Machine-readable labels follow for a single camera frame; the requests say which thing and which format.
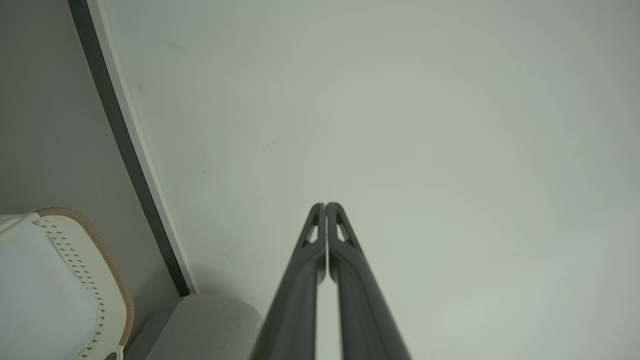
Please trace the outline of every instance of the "gray fabric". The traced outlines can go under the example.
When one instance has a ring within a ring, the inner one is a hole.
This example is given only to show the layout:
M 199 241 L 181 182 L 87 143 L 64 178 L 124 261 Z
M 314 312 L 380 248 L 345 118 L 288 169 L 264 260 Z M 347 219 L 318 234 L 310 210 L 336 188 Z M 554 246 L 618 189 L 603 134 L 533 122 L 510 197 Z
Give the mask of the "gray fabric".
M 146 358 L 139 357 L 137 353 L 133 355 L 138 357 L 129 357 L 135 343 L 145 341 L 140 336 L 125 358 L 246 360 L 261 323 L 260 314 L 239 300 L 215 295 L 189 295 L 175 308 Z
M 129 340 L 129 347 L 125 354 L 127 360 L 145 360 L 147 358 L 176 307 L 184 299 L 184 297 L 175 299 L 154 312 L 136 338 L 133 341 Z

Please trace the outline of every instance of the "white wall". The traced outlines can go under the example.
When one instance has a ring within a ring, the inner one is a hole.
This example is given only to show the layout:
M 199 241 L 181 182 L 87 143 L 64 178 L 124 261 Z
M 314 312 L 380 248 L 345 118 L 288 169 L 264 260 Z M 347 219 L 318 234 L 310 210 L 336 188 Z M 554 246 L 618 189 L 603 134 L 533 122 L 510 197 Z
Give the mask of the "white wall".
M 0 44 L 0 214 L 63 206 L 91 219 L 131 291 L 136 334 L 178 293 L 120 157 L 68 3 L 1 2 Z
M 201 290 L 266 313 L 335 200 L 414 358 L 640 356 L 639 3 L 106 9 Z

